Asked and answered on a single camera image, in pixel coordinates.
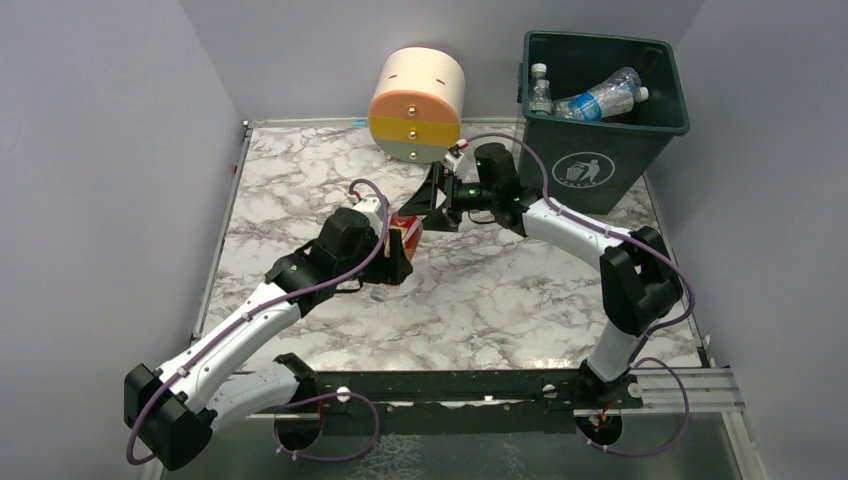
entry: green trash bin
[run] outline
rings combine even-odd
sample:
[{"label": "green trash bin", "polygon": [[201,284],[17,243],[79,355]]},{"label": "green trash bin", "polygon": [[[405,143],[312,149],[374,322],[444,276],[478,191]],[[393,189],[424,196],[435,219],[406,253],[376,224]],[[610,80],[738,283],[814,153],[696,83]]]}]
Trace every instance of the green trash bin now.
[{"label": "green trash bin", "polygon": [[[585,92],[622,67],[639,73],[650,97],[631,112],[600,122],[538,115],[528,109],[534,63],[547,65],[555,101]],[[655,40],[528,32],[518,101],[526,119],[524,141],[545,163],[550,195],[582,213],[608,213],[672,137],[689,130],[671,46]],[[538,166],[524,152],[518,171],[525,185],[542,186]]]}]

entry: yellow stripe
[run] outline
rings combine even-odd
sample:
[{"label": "yellow stripe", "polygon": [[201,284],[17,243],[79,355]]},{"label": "yellow stripe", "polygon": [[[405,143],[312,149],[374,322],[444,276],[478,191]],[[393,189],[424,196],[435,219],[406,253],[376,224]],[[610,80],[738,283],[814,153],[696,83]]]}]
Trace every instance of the yellow stripe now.
[{"label": "yellow stripe", "polygon": [[[417,145],[437,145],[449,147],[459,140],[458,123],[422,122],[415,119],[368,117],[368,128],[374,138],[392,140]],[[415,131],[415,138],[409,138],[409,132]]]}]

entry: screw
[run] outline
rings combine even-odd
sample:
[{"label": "screw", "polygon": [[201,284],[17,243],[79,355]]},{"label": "screw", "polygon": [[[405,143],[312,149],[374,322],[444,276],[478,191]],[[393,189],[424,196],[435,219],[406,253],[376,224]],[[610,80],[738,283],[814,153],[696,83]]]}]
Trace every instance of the screw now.
[{"label": "screw", "polygon": [[[350,389],[345,386],[341,386],[338,390],[336,390],[336,393],[350,393]],[[339,395],[338,397],[336,397],[336,399],[338,399],[338,401],[342,403],[346,403],[348,400],[350,400],[350,397],[347,395]]]},{"label": "screw", "polygon": [[556,387],[549,383],[542,387],[542,393],[545,398],[556,398]]},{"label": "screw", "polygon": [[627,393],[633,398],[642,398],[642,386],[638,383],[631,383],[627,386]]}]

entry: orange stripe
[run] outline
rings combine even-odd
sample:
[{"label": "orange stripe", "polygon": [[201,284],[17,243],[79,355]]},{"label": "orange stripe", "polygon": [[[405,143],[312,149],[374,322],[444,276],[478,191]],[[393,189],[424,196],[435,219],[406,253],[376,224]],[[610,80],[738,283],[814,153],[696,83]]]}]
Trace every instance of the orange stripe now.
[{"label": "orange stripe", "polygon": [[[415,107],[415,116],[409,115]],[[413,118],[424,122],[459,123],[459,117],[448,102],[429,93],[392,90],[371,101],[368,116]]]}]

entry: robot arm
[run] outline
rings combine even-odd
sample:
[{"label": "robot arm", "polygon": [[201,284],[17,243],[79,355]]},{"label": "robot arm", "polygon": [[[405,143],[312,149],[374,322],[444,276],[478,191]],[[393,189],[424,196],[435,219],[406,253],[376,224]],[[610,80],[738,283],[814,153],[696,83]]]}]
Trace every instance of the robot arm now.
[{"label": "robot arm", "polygon": [[[376,196],[336,210],[318,238],[278,259],[264,282],[212,332],[155,370],[140,364],[130,371],[124,421],[166,468],[191,461],[217,429],[289,403],[305,387],[314,389],[304,385],[308,367],[293,355],[255,373],[230,376],[274,335],[332,298],[331,280],[362,265],[372,252],[379,253],[353,277],[360,285],[399,284],[412,272],[398,230],[389,231],[387,252],[384,248],[379,232],[389,219],[383,212]],[[286,296],[291,298],[280,301]],[[131,447],[128,457],[134,459]]]},{"label": "robot arm", "polygon": [[[549,203],[540,192],[521,185],[512,154],[500,143],[475,149],[479,182],[464,183],[456,172],[470,164],[462,152],[466,146],[460,141],[448,149],[443,162],[432,164],[427,180],[400,214],[426,215],[425,229],[456,231],[463,212],[489,211],[500,226],[554,245],[600,272],[610,322],[581,363],[581,391],[574,393],[604,398],[624,380],[651,324],[667,315],[683,294],[678,276],[667,265],[614,236],[631,237],[667,257],[662,237],[650,227],[630,232],[573,212],[555,200]],[[438,205],[441,196],[444,201]],[[563,210],[570,218],[559,213]]]}]

